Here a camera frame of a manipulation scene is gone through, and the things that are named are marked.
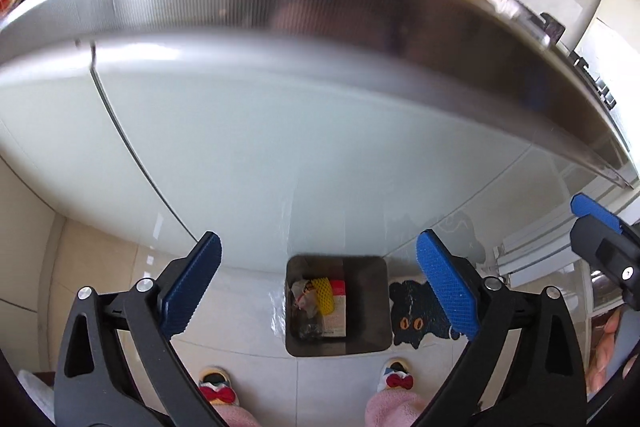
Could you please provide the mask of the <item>person's right hand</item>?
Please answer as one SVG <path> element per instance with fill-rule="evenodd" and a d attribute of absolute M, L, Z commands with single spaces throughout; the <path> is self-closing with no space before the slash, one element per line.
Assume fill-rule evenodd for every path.
<path fill-rule="evenodd" d="M 614 358 L 616 335 L 620 329 L 620 322 L 627 319 L 638 322 L 639 312 L 626 307 L 619 307 L 604 324 L 602 338 L 597 345 L 596 351 L 594 351 L 586 374 L 587 391 L 590 395 L 600 391 L 617 371 L 617 367 L 620 366 L 620 363 L 615 362 L 612 369 L 608 368 Z"/>

